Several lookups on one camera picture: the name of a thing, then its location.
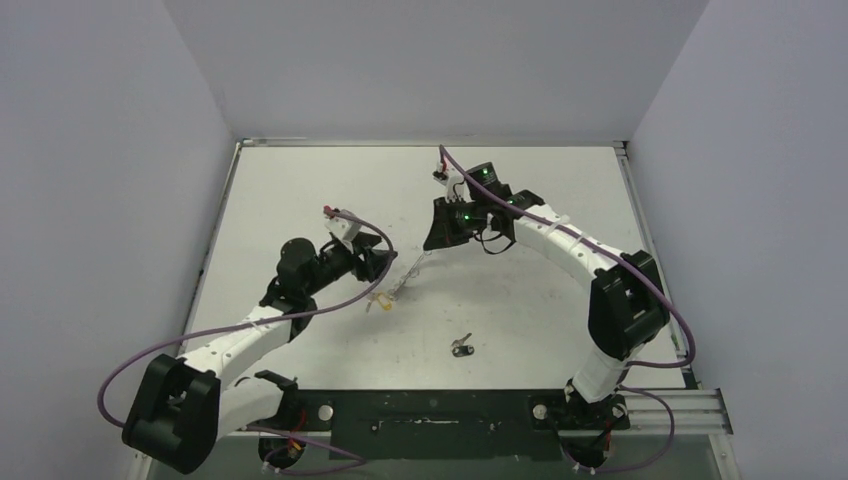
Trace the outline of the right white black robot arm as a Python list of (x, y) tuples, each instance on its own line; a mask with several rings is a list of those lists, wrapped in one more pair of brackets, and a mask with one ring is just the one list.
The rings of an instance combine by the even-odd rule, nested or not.
[(632, 362), (669, 323), (656, 262), (640, 250), (602, 253), (602, 244), (584, 236), (541, 197), (523, 190), (497, 203), (436, 198), (425, 238), (426, 251), (464, 245), (491, 228), (539, 253), (574, 278), (589, 296), (589, 353), (564, 388), (567, 422), (580, 429), (601, 428), (622, 417), (616, 399)]

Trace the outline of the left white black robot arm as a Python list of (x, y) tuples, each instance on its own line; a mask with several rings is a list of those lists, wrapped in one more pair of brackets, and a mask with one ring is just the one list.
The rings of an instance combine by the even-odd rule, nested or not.
[(269, 371), (246, 370), (294, 340), (321, 314), (314, 300), (347, 274), (374, 287), (397, 253), (373, 225), (332, 228), (316, 248), (305, 238), (287, 241), (276, 275), (250, 313), (230, 327), (205, 331), (206, 344), (180, 356), (159, 354), (147, 365), (126, 420), (122, 442), (172, 469), (197, 470), (216, 443), (257, 421), (282, 431), (297, 420), (297, 387)]

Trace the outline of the key with yellow tag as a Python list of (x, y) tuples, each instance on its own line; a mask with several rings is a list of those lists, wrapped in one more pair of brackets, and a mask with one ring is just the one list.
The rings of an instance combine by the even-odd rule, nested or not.
[(367, 302), (365, 305), (365, 313), (369, 313), (371, 310), (375, 308), (379, 308), (383, 311), (391, 311), (394, 304), (394, 298), (390, 293), (387, 292), (372, 292), (367, 296)]

